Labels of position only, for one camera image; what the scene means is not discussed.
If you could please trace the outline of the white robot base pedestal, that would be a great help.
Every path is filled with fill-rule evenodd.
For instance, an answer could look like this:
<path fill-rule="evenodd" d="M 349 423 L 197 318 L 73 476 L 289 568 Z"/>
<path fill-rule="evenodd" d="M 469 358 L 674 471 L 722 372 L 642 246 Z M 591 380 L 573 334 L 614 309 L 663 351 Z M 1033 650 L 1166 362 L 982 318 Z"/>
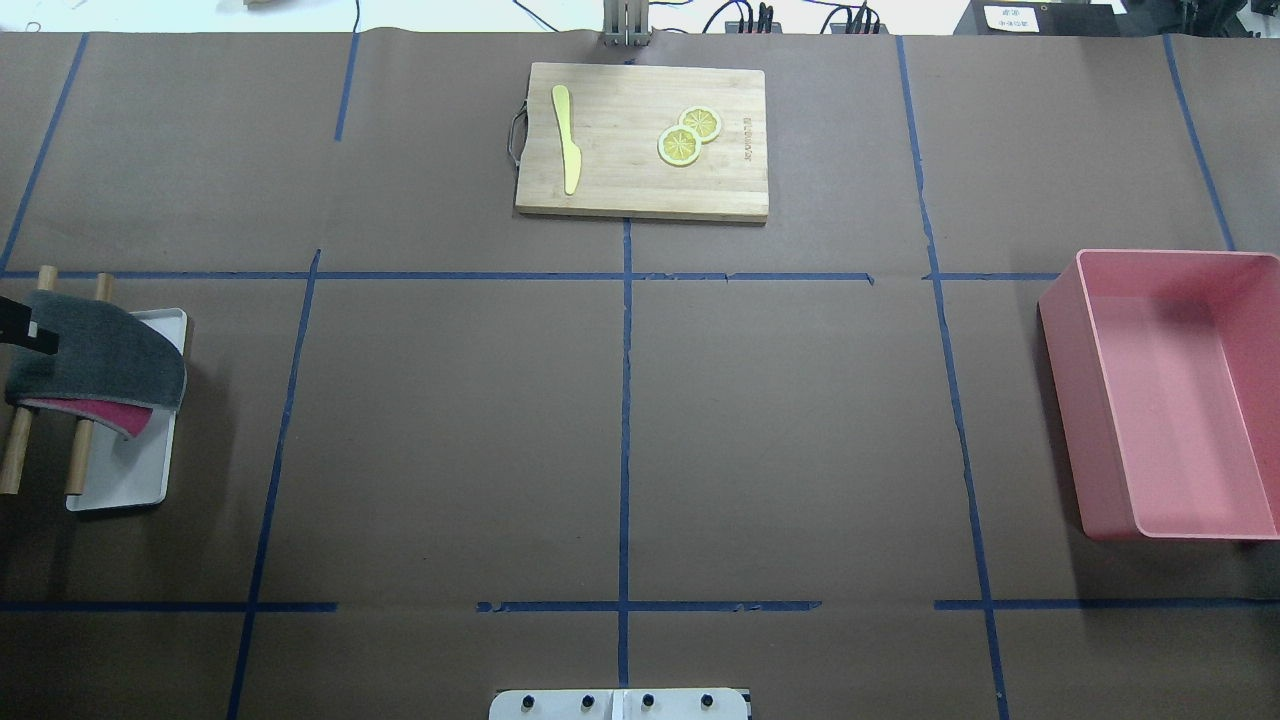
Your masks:
<path fill-rule="evenodd" d="M 751 719 L 748 691 L 728 687 L 508 689 L 489 719 Z"/>

